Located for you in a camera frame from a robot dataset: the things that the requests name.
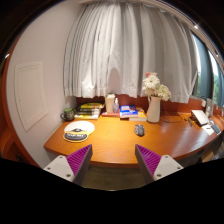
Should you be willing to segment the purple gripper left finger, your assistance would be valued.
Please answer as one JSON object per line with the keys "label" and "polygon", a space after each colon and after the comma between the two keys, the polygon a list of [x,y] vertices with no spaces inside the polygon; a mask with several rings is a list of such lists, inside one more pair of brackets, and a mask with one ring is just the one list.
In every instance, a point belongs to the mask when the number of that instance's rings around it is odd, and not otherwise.
{"label": "purple gripper left finger", "polygon": [[87,145],[68,156],[59,155],[44,170],[77,185],[81,185],[89,167],[92,154],[92,145]]}

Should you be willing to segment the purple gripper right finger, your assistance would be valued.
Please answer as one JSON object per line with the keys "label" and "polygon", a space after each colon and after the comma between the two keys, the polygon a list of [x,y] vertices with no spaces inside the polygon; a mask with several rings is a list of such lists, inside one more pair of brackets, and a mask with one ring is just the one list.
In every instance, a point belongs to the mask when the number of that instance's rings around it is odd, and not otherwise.
{"label": "purple gripper right finger", "polygon": [[135,156],[146,184],[182,169],[182,166],[169,155],[160,156],[138,144],[135,145]]}

